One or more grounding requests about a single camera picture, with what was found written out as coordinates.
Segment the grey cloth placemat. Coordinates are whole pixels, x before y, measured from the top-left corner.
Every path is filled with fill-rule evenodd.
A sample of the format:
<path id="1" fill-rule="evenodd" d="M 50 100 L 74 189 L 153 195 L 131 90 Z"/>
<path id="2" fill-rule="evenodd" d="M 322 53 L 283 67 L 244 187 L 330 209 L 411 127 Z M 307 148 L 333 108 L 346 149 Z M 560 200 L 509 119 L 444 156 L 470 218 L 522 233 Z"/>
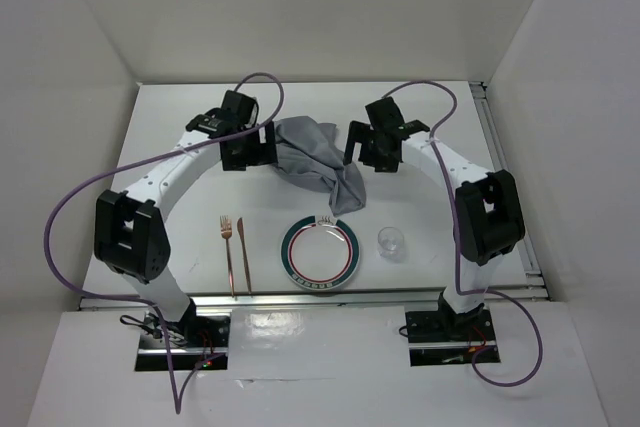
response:
<path id="1" fill-rule="evenodd" d="M 327 194 L 332 214 L 340 216 L 363 209 L 367 194 L 358 167 L 343 163 L 344 152 L 335 145 L 337 134 L 336 124 L 309 116 L 276 122 L 274 170 L 296 187 Z"/>

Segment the copper fork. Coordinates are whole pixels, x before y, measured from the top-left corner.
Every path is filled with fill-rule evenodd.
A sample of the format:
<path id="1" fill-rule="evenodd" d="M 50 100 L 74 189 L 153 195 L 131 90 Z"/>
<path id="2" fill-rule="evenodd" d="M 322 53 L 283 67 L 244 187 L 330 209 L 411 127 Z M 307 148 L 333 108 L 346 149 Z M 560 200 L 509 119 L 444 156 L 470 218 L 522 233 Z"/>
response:
<path id="1" fill-rule="evenodd" d="M 226 253 L 226 263 L 227 263 L 230 293 L 231 293 L 231 296 L 235 298 L 236 292 L 235 292 L 235 282 L 234 282 L 232 254 L 231 254 L 231 245 L 230 245 L 230 240 L 232 237 L 233 230 L 232 230 L 231 219 L 228 216 L 220 217 L 220 232 L 221 232 L 221 237 L 225 242 L 225 253 Z"/>

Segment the clear plastic cup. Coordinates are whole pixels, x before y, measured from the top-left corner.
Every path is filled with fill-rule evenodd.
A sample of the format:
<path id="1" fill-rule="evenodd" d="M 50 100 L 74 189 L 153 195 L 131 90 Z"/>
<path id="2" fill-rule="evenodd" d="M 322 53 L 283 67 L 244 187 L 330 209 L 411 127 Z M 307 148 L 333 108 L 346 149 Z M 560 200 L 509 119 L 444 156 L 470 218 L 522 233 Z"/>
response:
<path id="1" fill-rule="evenodd" d="M 405 238 L 396 227 L 383 227 L 377 235 L 378 254 L 387 261 L 399 263 L 405 258 Z"/>

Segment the white plate green red rim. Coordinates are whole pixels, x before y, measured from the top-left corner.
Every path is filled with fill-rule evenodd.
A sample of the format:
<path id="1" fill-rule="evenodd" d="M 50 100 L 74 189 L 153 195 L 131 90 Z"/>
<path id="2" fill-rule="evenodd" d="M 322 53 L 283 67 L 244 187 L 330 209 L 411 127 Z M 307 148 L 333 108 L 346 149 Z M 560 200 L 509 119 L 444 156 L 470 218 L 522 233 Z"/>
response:
<path id="1" fill-rule="evenodd" d="M 358 270 L 361 249 L 344 221 L 312 215 L 285 233 L 280 259 L 288 278 L 314 293 L 344 288 Z"/>

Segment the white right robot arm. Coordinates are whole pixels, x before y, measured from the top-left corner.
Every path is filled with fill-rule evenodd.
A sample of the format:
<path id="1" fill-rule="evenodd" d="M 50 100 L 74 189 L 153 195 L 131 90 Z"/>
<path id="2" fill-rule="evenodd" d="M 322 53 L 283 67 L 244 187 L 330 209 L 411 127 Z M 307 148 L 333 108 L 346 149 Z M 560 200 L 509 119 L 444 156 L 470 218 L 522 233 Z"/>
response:
<path id="1" fill-rule="evenodd" d="M 453 281 L 439 295 L 436 326 L 448 339 L 472 329 L 497 267 L 524 237 L 514 177 L 481 167 L 448 147 L 435 129 L 407 122 L 390 96 L 365 107 L 369 121 L 349 124 L 343 163 L 358 161 L 377 172 L 395 173 L 402 163 L 439 183 L 448 195 L 454 240 Z"/>

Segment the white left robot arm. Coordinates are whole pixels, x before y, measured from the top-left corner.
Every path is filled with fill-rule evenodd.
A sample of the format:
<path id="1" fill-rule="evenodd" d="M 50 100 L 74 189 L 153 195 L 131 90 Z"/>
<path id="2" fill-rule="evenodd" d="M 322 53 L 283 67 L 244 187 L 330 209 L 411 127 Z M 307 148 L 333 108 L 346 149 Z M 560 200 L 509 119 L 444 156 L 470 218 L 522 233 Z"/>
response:
<path id="1" fill-rule="evenodd" d="M 197 315 L 168 267 L 165 222 L 172 209 L 209 169 L 244 171 L 277 160 L 275 126 L 258 126 L 256 99 L 225 93 L 220 106 L 196 115 L 168 159 L 126 189 L 104 191 L 96 201 L 94 255 L 162 313 L 163 336 L 176 346 L 200 340 L 208 322 Z"/>

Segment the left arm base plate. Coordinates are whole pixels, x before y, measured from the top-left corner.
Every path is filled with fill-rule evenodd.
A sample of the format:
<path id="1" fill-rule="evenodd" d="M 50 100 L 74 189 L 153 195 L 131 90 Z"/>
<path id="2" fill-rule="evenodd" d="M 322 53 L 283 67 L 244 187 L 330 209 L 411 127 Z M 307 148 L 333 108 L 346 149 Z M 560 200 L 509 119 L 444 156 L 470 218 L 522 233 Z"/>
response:
<path id="1" fill-rule="evenodd" d="M 121 317 L 121 322 L 141 330 L 136 353 L 136 372 L 167 372 L 166 345 L 170 346 L 173 368 L 177 372 L 191 371 L 198 363 L 202 370 L 226 370 L 230 316 L 204 317 L 193 333 L 181 334 L 168 323 L 168 339 L 157 316 L 146 313 L 143 319 Z"/>

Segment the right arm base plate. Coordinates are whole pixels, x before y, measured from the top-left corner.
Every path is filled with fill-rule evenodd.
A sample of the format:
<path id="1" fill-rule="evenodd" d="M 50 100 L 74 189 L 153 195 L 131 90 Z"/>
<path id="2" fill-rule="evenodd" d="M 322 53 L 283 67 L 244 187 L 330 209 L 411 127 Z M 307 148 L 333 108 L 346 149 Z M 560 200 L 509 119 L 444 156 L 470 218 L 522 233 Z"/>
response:
<path id="1" fill-rule="evenodd" d="M 444 314 L 437 311 L 408 311 L 398 333 L 408 342 L 412 367 L 471 364 L 474 355 L 479 364 L 500 362 L 488 309 L 458 326 L 446 325 Z"/>

